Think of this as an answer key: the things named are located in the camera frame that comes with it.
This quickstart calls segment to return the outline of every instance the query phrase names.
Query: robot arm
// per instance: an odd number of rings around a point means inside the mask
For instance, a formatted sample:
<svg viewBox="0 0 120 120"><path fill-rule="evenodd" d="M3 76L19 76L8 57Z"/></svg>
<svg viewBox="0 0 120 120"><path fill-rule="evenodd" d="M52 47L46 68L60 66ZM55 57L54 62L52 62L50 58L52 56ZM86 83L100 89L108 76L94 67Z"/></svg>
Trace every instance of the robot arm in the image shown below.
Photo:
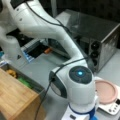
<svg viewBox="0 0 120 120"><path fill-rule="evenodd" d="M68 98L69 108L73 113L88 114L94 110L94 76L82 51L60 22L45 12L38 0L4 0L4 4L23 34L32 38L55 39L71 57L62 67L51 71L50 80L55 79L51 85L53 91Z"/></svg>

